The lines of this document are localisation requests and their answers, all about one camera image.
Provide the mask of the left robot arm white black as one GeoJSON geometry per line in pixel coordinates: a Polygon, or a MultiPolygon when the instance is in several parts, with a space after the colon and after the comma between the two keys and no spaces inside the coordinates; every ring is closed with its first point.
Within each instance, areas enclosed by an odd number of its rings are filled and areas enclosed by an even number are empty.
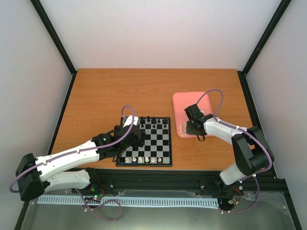
{"type": "Polygon", "coordinates": [[[17,170],[18,193],[22,201],[30,201],[44,193],[61,189],[81,189],[88,193],[100,190],[100,179],[92,168],[72,172],[71,169],[106,158],[116,160],[128,147],[142,147],[145,132],[136,125],[115,126],[90,141],[58,154],[35,158],[23,156],[17,170]]]}

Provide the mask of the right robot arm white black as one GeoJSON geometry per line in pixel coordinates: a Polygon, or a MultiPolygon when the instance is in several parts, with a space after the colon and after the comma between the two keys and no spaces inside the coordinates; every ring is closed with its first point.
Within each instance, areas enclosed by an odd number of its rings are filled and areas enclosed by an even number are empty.
{"type": "Polygon", "coordinates": [[[197,104],[187,107],[185,113],[189,135],[195,135],[199,141],[207,135],[214,136],[232,145],[235,162],[220,172],[217,184],[232,185],[271,169],[274,156],[258,127],[235,126],[215,115],[204,115],[197,104]]]}

